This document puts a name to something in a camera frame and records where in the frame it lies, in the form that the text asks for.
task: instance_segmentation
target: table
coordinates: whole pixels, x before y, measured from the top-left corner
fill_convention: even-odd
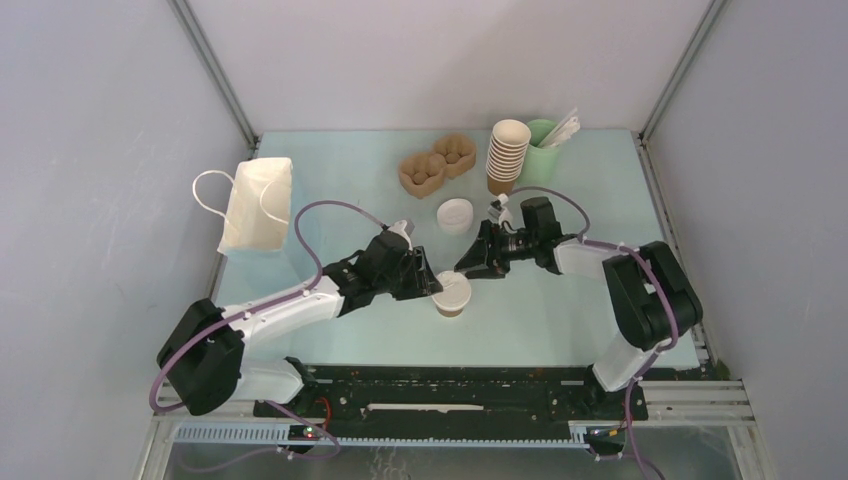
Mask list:
[[[452,269],[471,245],[492,196],[486,189],[489,131],[464,131],[477,144],[475,167],[433,195],[419,200],[400,186],[397,164],[428,150],[447,131],[280,132],[262,137],[258,157],[286,156],[294,165],[292,217],[309,202],[343,200],[383,222],[411,218],[412,239],[426,249],[435,273]],[[643,245],[662,238],[656,212],[631,133],[583,130],[564,145],[548,187],[582,205],[592,219],[590,238]],[[535,196],[516,195],[510,207]],[[462,197],[475,209],[464,235],[448,236],[436,224],[436,209]],[[564,232],[582,220],[551,198]],[[322,263],[365,248],[378,233],[373,223],[347,209],[324,206],[304,215],[304,236]],[[228,258],[218,305],[241,303],[287,288],[314,274],[314,266],[290,229],[283,250]],[[256,351],[257,356],[299,358],[306,364],[391,366],[581,366],[604,351],[617,331],[606,287],[574,276],[552,275],[532,261],[514,262],[504,280],[474,280],[469,305],[445,318],[427,298],[396,302],[384,295],[342,318],[302,328]],[[662,356],[657,366],[698,367],[691,337]]]

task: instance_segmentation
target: cup lid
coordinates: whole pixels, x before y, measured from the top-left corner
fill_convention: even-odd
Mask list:
[[[436,275],[436,279],[442,284],[444,290],[430,298],[439,310],[456,312],[462,310],[471,300],[471,282],[465,278],[465,275],[447,270]]]
[[[467,230],[474,221],[474,206],[464,198],[452,198],[436,210],[436,221],[442,230]]]

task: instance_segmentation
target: stack of paper cups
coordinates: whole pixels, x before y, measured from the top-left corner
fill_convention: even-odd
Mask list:
[[[501,120],[492,128],[486,175],[494,195],[509,193],[521,174],[524,155],[530,143],[530,129],[518,120]]]

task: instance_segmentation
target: cable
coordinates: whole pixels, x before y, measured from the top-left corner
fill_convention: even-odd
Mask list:
[[[583,226],[583,229],[580,230],[577,233],[578,241],[580,243],[582,243],[583,245],[588,245],[588,246],[591,246],[591,247],[604,248],[604,249],[612,250],[612,251],[621,251],[621,252],[624,252],[624,253],[630,255],[631,257],[633,257],[634,260],[636,260],[636,263],[639,265],[639,268],[641,268],[642,271],[645,272],[645,276],[648,277],[648,281],[651,283],[651,285],[654,287],[654,290],[656,291],[657,297],[659,298],[660,303],[662,304],[663,310],[665,311],[666,318],[668,318],[669,326],[670,326],[670,329],[671,329],[671,342],[669,342],[668,345],[657,347],[656,351],[648,358],[648,361],[645,362],[645,364],[642,366],[642,368],[639,369],[638,372],[636,372],[636,374],[633,376],[632,379],[630,379],[630,382],[627,384],[627,389],[624,392],[624,419],[625,419],[625,428],[627,429],[627,434],[630,437],[630,445],[631,445],[631,448],[633,450],[633,454],[622,456],[622,458],[624,458],[624,457],[633,458],[636,461],[636,464],[639,466],[639,470],[642,472],[642,476],[644,476],[646,479],[650,478],[650,475],[648,473],[648,468],[651,468],[657,473],[657,475],[659,475],[660,479],[664,480],[665,476],[663,476],[663,474],[659,471],[659,469],[656,467],[656,465],[654,465],[653,463],[651,463],[647,459],[643,459],[642,456],[639,454],[639,448],[636,446],[636,437],[633,435],[633,415],[632,415],[632,412],[630,411],[630,398],[633,394],[633,388],[636,386],[637,383],[639,383],[639,380],[641,379],[642,375],[644,375],[645,372],[647,372],[653,366],[654,362],[656,362],[657,358],[659,357],[659,354],[662,353],[662,352],[665,352],[667,350],[671,350],[672,348],[674,348],[677,345],[677,341],[678,341],[679,336],[680,336],[680,331],[677,328],[677,319],[674,316],[674,310],[671,308],[671,304],[668,301],[668,297],[666,296],[665,291],[663,291],[662,285],[660,285],[660,282],[659,282],[659,280],[657,280],[656,275],[654,275],[654,272],[651,270],[651,266],[648,265],[648,262],[646,262],[645,259],[643,259],[642,256],[639,255],[639,253],[636,250],[634,250],[630,247],[627,247],[623,244],[622,245],[616,245],[616,244],[609,243],[609,242],[601,242],[601,241],[598,241],[598,240],[589,240],[589,239],[586,238],[586,232],[589,231],[589,226],[591,225],[591,222],[589,221],[589,215],[586,213],[585,210],[583,210],[583,208],[580,205],[577,204],[577,202],[575,202],[574,200],[566,197],[565,195],[563,195],[563,194],[561,194],[557,191],[551,190],[549,188],[544,188],[544,187],[516,188],[515,190],[510,192],[510,195],[513,195],[513,194],[516,194],[516,193],[519,193],[519,192],[522,192],[522,191],[525,191],[525,190],[538,190],[540,192],[549,193],[551,195],[555,195],[555,196],[565,200],[566,202],[570,203],[571,206],[573,206],[575,209],[577,209],[578,212],[580,212],[580,215],[583,216],[583,220],[585,221],[585,225]]]
[[[582,241],[583,237],[586,235],[586,232],[589,231],[589,226],[592,224],[592,222],[589,221],[589,214],[586,213],[586,210],[583,210],[583,207],[578,205],[577,202],[575,202],[574,200],[572,200],[572,199],[566,197],[565,195],[557,192],[556,190],[551,190],[550,188],[545,188],[545,187],[520,187],[520,188],[516,188],[515,190],[509,192],[509,194],[515,195],[516,193],[525,192],[527,190],[537,190],[537,191],[540,191],[540,192],[550,193],[551,195],[559,197],[559,198],[565,200],[566,202],[570,203],[572,207],[574,207],[578,212],[580,212],[580,215],[583,216],[583,221],[585,222],[585,225],[583,225],[582,230],[577,232],[577,238]]]
[[[377,217],[371,215],[370,213],[368,213],[365,210],[357,207],[356,205],[351,205],[350,203],[340,202],[340,201],[337,201],[337,200],[320,200],[320,201],[317,201],[317,202],[312,202],[309,205],[303,207],[300,210],[300,212],[297,213],[297,216],[294,219],[294,233],[297,236],[298,241],[300,241],[301,245],[303,245],[303,248],[306,250],[306,253],[308,253],[309,256],[312,258],[312,260],[315,262],[315,268],[317,270],[315,277],[313,277],[312,280],[310,280],[309,284],[307,284],[305,287],[303,287],[303,290],[312,290],[313,288],[315,288],[315,285],[318,285],[318,282],[321,280],[321,261],[318,259],[318,255],[316,255],[315,251],[312,250],[312,248],[309,247],[309,245],[306,243],[306,240],[304,240],[303,235],[300,233],[300,217],[302,217],[303,214],[306,213],[308,210],[310,210],[314,207],[317,207],[319,205],[337,205],[337,206],[340,206],[340,207],[349,208],[349,209],[361,214],[365,218],[371,220],[372,222],[376,223],[377,225],[380,226],[380,228],[386,228],[386,224],[384,224],[383,222],[378,220]],[[262,310],[265,310],[266,308],[273,307],[273,306],[279,305],[283,302],[287,302],[287,301],[289,301],[293,298],[297,298],[297,297],[302,296],[303,290],[298,289],[298,290],[295,290],[294,292],[289,293],[288,295],[283,295],[280,298],[269,300],[265,303],[261,303],[259,305],[250,307],[246,310],[243,310],[241,312],[230,315],[229,317],[226,317],[223,320],[219,320],[218,322],[215,322],[212,325],[201,330],[200,333],[198,333],[197,335],[192,337],[183,346],[178,348],[177,351],[174,352],[173,355],[171,355],[171,358],[169,358],[168,361],[165,362],[165,365],[162,366],[162,369],[156,375],[156,378],[153,380],[153,385],[150,387],[150,394],[148,395],[148,398],[147,398],[147,401],[150,404],[150,408],[153,409],[153,411],[156,412],[156,413],[167,413],[167,412],[173,412],[174,410],[184,406],[183,402],[178,402],[178,403],[175,403],[173,405],[159,405],[157,397],[159,395],[159,389],[162,387],[162,383],[164,383],[165,378],[168,375],[168,372],[170,372],[171,369],[174,368],[174,365],[176,365],[176,363],[178,361],[180,361],[180,359],[182,359],[183,356],[186,354],[186,352],[191,350],[192,347],[194,347],[195,345],[197,345],[201,341],[204,341],[209,335],[211,335],[215,331],[229,325],[232,322],[243,319],[244,314],[246,312],[248,312],[252,315],[257,314],[257,313],[261,312]]]
[[[648,277],[648,281],[651,282],[651,285],[656,290],[657,297],[659,298],[660,303],[663,306],[663,310],[665,311],[666,317],[668,318],[669,326],[671,329],[671,342],[669,342],[668,345],[657,347],[656,352],[654,352],[648,358],[648,361],[645,362],[642,368],[639,369],[638,372],[636,372],[632,379],[630,379],[630,382],[627,384],[627,389],[624,391],[624,420],[625,428],[627,429],[627,434],[630,437],[630,448],[633,450],[632,458],[636,460],[636,464],[639,466],[639,470],[642,472],[642,475],[645,478],[650,478],[650,475],[648,474],[648,468],[652,468],[654,471],[657,471],[661,479],[664,479],[665,477],[662,473],[659,473],[659,471],[656,469],[656,466],[653,465],[649,460],[643,459],[641,454],[639,453],[639,447],[636,444],[636,437],[633,434],[633,414],[630,411],[630,398],[633,394],[633,388],[636,386],[637,383],[639,383],[639,379],[641,379],[642,375],[644,375],[654,365],[654,362],[657,361],[659,354],[664,351],[671,350],[677,345],[680,332],[677,328],[677,319],[674,316],[674,310],[672,310],[671,303],[669,303],[668,297],[666,296],[665,291],[663,291],[659,280],[657,280],[656,275],[654,275],[654,272],[651,270],[651,266],[648,265],[648,262],[646,262],[645,259],[642,258],[642,256],[639,255],[636,250],[624,245],[615,245],[612,243],[601,242],[598,240],[589,240],[585,237],[582,238],[581,243],[591,247],[599,247],[607,250],[620,250],[633,257],[633,259],[636,260],[636,263],[639,265],[642,271],[645,272],[645,276]]]
[[[330,408],[330,401],[327,400],[327,397],[321,397],[317,401],[324,403],[324,407],[327,409],[327,418],[324,420],[324,430],[326,430],[330,426],[330,419],[333,418],[333,409]]]
[[[291,410],[287,409],[286,407],[280,405],[279,403],[272,402],[270,400],[265,400],[265,403],[276,408],[277,410],[279,410],[280,412],[282,412],[284,415],[291,418],[292,420],[296,420],[297,422],[299,422],[303,425],[306,425],[308,427],[312,427],[315,430],[317,430],[318,433],[320,433],[322,437],[324,437],[327,440],[329,440],[330,442],[332,442],[333,446],[335,447],[335,449],[333,450],[332,453],[324,453],[324,454],[321,454],[321,455],[306,455],[306,454],[303,454],[303,453],[292,452],[291,450],[287,450],[287,449],[285,449],[281,446],[263,447],[263,448],[257,448],[255,450],[251,450],[247,453],[239,455],[238,457],[227,460],[224,463],[220,463],[218,465],[213,465],[211,467],[192,467],[191,465],[186,465],[182,456],[177,455],[177,457],[176,457],[177,465],[179,465],[180,468],[182,468],[183,470],[185,470],[189,473],[212,473],[212,472],[217,472],[219,470],[223,470],[223,469],[230,467],[232,465],[235,465],[236,463],[241,462],[242,460],[246,460],[246,459],[254,457],[256,455],[261,455],[261,454],[265,454],[265,453],[285,453],[286,456],[289,458],[289,460],[291,460],[292,458],[295,458],[295,457],[301,458],[301,459],[304,459],[304,460],[326,460],[328,458],[335,457],[336,455],[339,454],[339,452],[341,452],[342,446],[341,446],[341,444],[339,444],[339,440],[336,437],[334,437],[332,434],[330,434],[330,432],[328,432],[326,430],[327,424],[330,422],[330,415],[331,415],[331,413],[330,413],[330,402],[328,402],[327,399],[324,398],[324,397],[321,397],[319,400],[323,400],[324,404],[327,406],[327,419],[324,420],[324,427],[319,427],[318,425],[315,425],[314,423],[306,420],[305,418],[299,417],[297,414],[295,414]]]
[[[630,454],[630,453],[622,453],[621,456],[618,456],[618,455],[598,455],[598,453],[595,452],[595,449],[592,448],[592,447],[589,447],[589,453],[593,457],[595,457],[596,462],[607,462],[607,461],[612,461],[612,460],[621,460],[621,459],[624,459],[624,458],[629,458],[629,459],[635,459],[636,458],[635,455]],[[663,473],[660,471],[659,467],[657,467],[657,465],[654,462],[652,462],[650,460],[642,460],[642,461],[645,463],[645,465],[650,467],[651,470],[654,471],[654,473],[657,474],[657,477],[659,477],[660,480],[666,480],[665,475],[663,475]]]

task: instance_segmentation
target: green cup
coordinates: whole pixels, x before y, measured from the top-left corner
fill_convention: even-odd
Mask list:
[[[518,183],[522,185],[547,185],[554,175],[559,154],[562,153],[562,145],[554,148],[538,148],[536,145],[544,140],[547,134],[556,128],[557,123],[551,120],[531,120],[527,122],[530,128],[530,145],[524,156],[524,166],[521,167],[521,175]]]

